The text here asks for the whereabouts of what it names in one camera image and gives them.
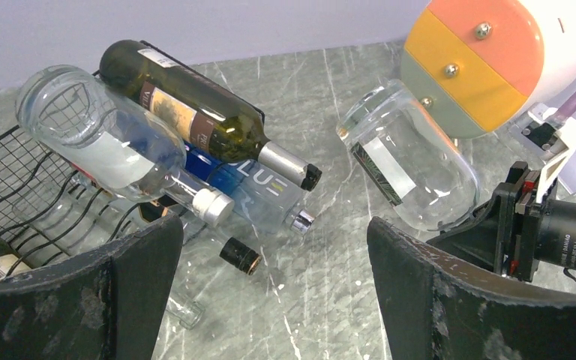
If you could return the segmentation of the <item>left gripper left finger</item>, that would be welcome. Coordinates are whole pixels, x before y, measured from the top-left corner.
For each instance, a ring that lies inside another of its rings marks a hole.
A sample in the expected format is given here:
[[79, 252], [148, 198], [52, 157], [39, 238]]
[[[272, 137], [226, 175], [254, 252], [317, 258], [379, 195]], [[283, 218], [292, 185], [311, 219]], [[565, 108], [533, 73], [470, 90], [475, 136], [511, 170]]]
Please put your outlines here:
[[95, 316], [102, 304], [93, 290], [59, 298], [48, 290], [27, 298], [23, 276], [0, 283], [0, 359], [150, 359], [157, 342], [163, 315], [155, 329], [147, 327], [146, 316], [126, 331], [112, 330]]

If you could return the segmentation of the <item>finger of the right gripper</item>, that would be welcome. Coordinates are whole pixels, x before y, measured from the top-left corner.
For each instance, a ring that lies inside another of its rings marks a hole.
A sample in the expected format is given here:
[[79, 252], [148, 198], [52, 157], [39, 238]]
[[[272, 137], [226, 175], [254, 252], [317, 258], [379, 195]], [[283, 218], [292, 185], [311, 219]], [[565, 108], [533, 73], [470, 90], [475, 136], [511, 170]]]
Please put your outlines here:
[[479, 206], [472, 217], [427, 243], [474, 266], [500, 274], [503, 271], [505, 221], [503, 204], [493, 198]]

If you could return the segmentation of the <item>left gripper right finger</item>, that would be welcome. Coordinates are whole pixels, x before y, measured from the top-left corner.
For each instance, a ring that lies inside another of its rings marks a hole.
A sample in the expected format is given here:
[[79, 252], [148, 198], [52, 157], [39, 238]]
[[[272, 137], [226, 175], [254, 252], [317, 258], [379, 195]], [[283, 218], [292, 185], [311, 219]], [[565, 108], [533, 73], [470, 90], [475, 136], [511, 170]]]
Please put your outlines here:
[[367, 246], [394, 359], [576, 359], [576, 294], [501, 277], [380, 217]]

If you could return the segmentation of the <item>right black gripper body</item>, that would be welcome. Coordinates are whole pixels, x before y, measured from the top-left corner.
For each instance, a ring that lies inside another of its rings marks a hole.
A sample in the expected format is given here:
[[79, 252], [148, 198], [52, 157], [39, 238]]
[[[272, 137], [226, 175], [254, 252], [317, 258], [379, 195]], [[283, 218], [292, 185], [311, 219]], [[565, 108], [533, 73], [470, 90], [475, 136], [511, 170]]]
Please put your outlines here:
[[540, 178], [539, 170], [516, 161], [505, 181], [493, 190], [497, 225], [493, 272], [527, 283], [533, 281], [539, 267], [535, 259], [537, 225], [544, 208], [536, 204]]

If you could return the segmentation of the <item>clear round bottle dark label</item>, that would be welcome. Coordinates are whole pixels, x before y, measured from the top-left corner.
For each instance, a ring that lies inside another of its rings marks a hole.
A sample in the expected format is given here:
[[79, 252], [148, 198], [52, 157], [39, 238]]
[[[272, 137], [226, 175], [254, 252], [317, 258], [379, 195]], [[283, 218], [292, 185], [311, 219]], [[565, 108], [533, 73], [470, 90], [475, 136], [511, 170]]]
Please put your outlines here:
[[355, 103], [337, 135], [410, 227], [446, 231], [473, 214], [476, 171], [399, 79]]

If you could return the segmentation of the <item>clear square liquor bottle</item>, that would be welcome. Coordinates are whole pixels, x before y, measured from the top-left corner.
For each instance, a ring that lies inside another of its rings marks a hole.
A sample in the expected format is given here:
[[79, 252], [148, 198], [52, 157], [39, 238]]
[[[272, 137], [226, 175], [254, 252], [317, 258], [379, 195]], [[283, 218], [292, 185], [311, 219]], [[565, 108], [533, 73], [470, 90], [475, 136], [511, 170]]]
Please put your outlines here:
[[144, 315], [148, 329], [164, 312], [186, 329], [192, 329], [203, 309], [186, 295], [172, 289], [182, 247], [189, 235], [202, 234], [209, 225], [184, 206], [163, 207], [160, 216], [139, 232], [117, 234], [124, 226], [122, 212], [102, 206], [102, 189], [90, 197], [74, 199], [62, 187], [38, 184], [12, 204], [19, 224], [39, 233], [39, 242], [19, 251], [19, 260], [49, 248], [61, 251], [58, 262], [41, 259], [31, 267], [37, 272], [23, 276], [27, 298], [50, 291], [63, 299], [80, 290], [93, 290], [94, 301], [103, 306], [96, 320], [112, 330], [128, 330]]

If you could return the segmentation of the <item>clear round bottle silver cap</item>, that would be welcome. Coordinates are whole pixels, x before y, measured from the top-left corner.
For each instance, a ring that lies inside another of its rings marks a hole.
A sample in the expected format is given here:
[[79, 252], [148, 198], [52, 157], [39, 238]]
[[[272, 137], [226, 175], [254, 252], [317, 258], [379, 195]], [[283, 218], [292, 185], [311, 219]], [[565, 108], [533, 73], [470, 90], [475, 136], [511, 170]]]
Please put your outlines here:
[[117, 197], [147, 203], [167, 195], [213, 227], [233, 210], [230, 197], [185, 169], [185, 145], [168, 124], [79, 67], [32, 75], [15, 113], [35, 140]]

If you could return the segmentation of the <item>blue square bottle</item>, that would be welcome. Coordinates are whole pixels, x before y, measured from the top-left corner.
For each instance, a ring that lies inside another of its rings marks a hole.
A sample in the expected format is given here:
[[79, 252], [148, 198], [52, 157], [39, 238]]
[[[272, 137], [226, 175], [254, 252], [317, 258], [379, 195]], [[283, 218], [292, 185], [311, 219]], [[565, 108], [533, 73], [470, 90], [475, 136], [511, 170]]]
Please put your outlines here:
[[304, 235], [315, 217], [304, 207], [305, 192], [255, 160], [224, 163], [185, 143], [185, 169], [235, 202], [234, 212], [258, 230], [277, 233], [287, 229]]

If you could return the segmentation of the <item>dark wine bottle white neck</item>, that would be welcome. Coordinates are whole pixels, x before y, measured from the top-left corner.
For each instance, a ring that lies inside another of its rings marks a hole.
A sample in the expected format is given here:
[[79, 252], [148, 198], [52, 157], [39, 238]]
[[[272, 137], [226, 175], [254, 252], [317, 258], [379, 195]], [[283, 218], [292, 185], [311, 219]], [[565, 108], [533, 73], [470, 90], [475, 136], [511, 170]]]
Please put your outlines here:
[[99, 77], [219, 161], [258, 161], [305, 191], [321, 178], [317, 166], [266, 136], [261, 110], [159, 49], [119, 40], [104, 51]]

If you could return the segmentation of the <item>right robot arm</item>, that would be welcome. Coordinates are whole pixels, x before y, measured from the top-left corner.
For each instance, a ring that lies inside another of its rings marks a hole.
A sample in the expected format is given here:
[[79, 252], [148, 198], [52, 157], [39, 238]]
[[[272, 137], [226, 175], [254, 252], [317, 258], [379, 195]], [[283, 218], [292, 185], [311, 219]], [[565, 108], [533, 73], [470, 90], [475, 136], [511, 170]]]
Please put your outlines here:
[[576, 203], [557, 200], [556, 183], [538, 200], [542, 179], [542, 171], [514, 162], [487, 202], [428, 244], [518, 281], [532, 281], [540, 262], [576, 271]]

